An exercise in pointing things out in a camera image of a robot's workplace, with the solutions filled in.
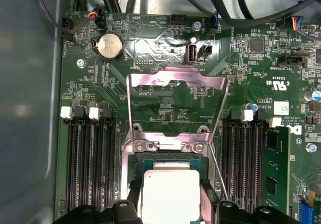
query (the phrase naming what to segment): memory chip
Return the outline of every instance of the memory chip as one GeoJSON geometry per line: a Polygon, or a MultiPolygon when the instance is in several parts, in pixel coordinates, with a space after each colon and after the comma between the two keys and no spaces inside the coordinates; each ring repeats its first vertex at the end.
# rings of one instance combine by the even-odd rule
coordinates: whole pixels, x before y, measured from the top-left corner
{"type": "Polygon", "coordinates": [[[250,51],[251,52],[263,52],[264,51],[264,40],[253,38],[250,40],[250,51]]]}
{"type": "Polygon", "coordinates": [[[266,190],[272,195],[276,195],[276,181],[270,177],[266,177],[266,190]]]}
{"type": "Polygon", "coordinates": [[[316,49],[315,51],[315,63],[321,64],[321,49],[316,49]]]}

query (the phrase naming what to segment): ram slot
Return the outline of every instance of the ram slot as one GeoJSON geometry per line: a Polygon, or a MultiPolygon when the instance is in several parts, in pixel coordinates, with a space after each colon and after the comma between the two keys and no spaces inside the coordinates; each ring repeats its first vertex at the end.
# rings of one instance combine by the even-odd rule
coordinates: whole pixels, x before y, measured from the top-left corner
{"type": "Polygon", "coordinates": [[[263,147],[265,146],[265,128],[258,127],[256,135],[256,170],[255,170],[255,189],[256,189],[256,203],[261,204],[261,186],[262,186],[262,163],[263,163],[263,147]]]}
{"type": "Polygon", "coordinates": [[[88,169],[89,169],[89,151],[90,151],[90,128],[86,124],[82,127],[79,145],[79,205],[87,203],[88,192],[88,169]]]}
{"type": "Polygon", "coordinates": [[[94,150],[95,150],[95,133],[96,126],[90,126],[90,146],[89,146],[89,159],[88,159],[88,189],[87,189],[87,205],[93,205],[93,177],[94,177],[94,150]]]}
{"type": "Polygon", "coordinates": [[[106,193],[105,201],[106,205],[114,200],[114,177],[115,177],[115,154],[116,154],[116,141],[115,141],[115,129],[114,125],[110,124],[107,127],[107,143],[106,143],[106,193]]]}
{"type": "Polygon", "coordinates": [[[100,180],[101,180],[101,156],[102,156],[102,126],[95,127],[94,155],[93,155],[93,205],[100,207],[100,180]]]}
{"type": "Polygon", "coordinates": [[[246,181],[245,181],[245,210],[253,212],[255,208],[255,159],[256,159],[256,131],[254,127],[247,128],[247,156],[246,156],[246,181]]]}
{"type": "Polygon", "coordinates": [[[78,126],[68,126],[68,153],[67,153],[67,188],[66,205],[67,211],[75,208],[76,195],[76,151],[77,151],[78,126]]]}

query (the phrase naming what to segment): small black chip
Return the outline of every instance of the small black chip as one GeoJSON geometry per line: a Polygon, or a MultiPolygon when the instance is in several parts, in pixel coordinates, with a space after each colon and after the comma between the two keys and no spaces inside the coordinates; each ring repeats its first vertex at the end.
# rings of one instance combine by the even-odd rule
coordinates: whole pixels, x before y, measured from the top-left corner
{"type": "Polygon", "coordinates": [[[99,102],[98,103],[98,107],[99,108],[107,108],[108,107],[108,103],[107,102],[99,102]]]}
{"type": "Polygon", "coordinates": [[[277,133],[276,132],[267,132],[266,135],[266,143],[269,148],[277,149],[278,139],[277,139],[277,133]]]}
{"type": "Polygon", "coordinates": [[[306,116],[305,117],[305,124],[306,125],[312,125],[313,118],[312,116],[306,116]]]}
{"type": "Polygon", "coordinates": [[[276,184],[277,182],[270,177],[266,178],[266,190],[272,195],[276,195],[276,184]]]}
{"type": "Polygon", "coordinates": [[[316,116],[312,117],[312,124],[317,125],[318,124],[318,119],[316,116]]]}
{"type": "Polygon", "coordinates": [[[165,117],[164,117],[165,121],[171,121],[172,114],[170,112],[166,112],[164,115],[165,115],[165,117]]]}
{"type": "Polygon", "coordinates": [[[251,52],[264,52],[264,40],[253,38],[250,40],[251,52]]]}
{"type": "Polygon", "coordinates": [[[87,101],[87,100],[80,100],[80,101],[79,101],[79,105],[80,105],[80,106],[87,106],[87,104],[88,104],[88,101],[87,101]]]}
{"type": "Polygon", "coordinates": [[[315,63],[321,64],[321,49],[317,49],[315,52],[315,63]]]}

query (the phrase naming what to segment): blue wire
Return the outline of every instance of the blue wire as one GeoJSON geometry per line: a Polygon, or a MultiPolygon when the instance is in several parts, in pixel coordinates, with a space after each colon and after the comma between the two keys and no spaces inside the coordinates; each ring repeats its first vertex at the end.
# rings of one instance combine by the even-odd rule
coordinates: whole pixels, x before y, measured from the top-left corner
{"type": "Polygon", "coordinates": [[[215,23],[218,23],[218,22],[219,22],[219,19],[218,19],[217,15],[214,14],[213,17],[215,18],[215,23]]]}
{"type": "Polygon", "coordinates": [[[300,18],[299,18],[299,20],[297,21],[296,28],[298,28],[298,29],[299,29],[299,26],[300,26],[300,24],[301,24],[302,20],[303,20],[303,17],[300,17],[300,18]]]}

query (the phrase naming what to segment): connector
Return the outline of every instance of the connector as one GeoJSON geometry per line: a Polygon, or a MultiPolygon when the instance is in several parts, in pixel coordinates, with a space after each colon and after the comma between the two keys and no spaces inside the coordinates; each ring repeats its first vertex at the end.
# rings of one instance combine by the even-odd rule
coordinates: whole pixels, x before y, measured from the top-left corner
{"type": "Polygon", "coordinates": [[[308,203],[300,202],[299,204],[299,220],[302,224],[313,224],[314,209],[309,207],[308,203]]]}

